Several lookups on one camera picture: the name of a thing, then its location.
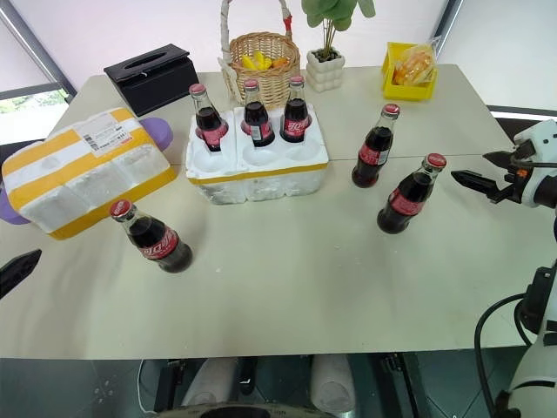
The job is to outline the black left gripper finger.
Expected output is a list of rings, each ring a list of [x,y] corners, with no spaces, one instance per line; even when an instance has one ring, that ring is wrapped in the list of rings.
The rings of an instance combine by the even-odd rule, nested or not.
[[[16,256],[1,267],[0,299],[5,297],[33,272],[41,258],[41,255],[42,250],[36,249]]]

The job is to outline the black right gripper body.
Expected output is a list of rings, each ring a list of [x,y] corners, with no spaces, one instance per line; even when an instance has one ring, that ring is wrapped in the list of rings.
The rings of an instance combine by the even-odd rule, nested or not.
[[[513,186],[513,199],[521,204],[534,204],[536,149],[533,142],[522,142],[511,152],[501,152],[502,166]]]

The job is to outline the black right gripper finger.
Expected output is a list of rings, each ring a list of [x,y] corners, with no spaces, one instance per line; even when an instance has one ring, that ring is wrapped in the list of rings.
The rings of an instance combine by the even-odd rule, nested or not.
[[[488,152],[483,154],[482,157],[493,165],[502,169],[511,169],[512,167],[514,167],[513,154],[511,152]]]
[[[473,191],[484,194],[492,203],[500,203],[506,198],[505,193],[500,190],[497,183],[476,172],[469,170],[451,171],[452,177],[462,186]]]

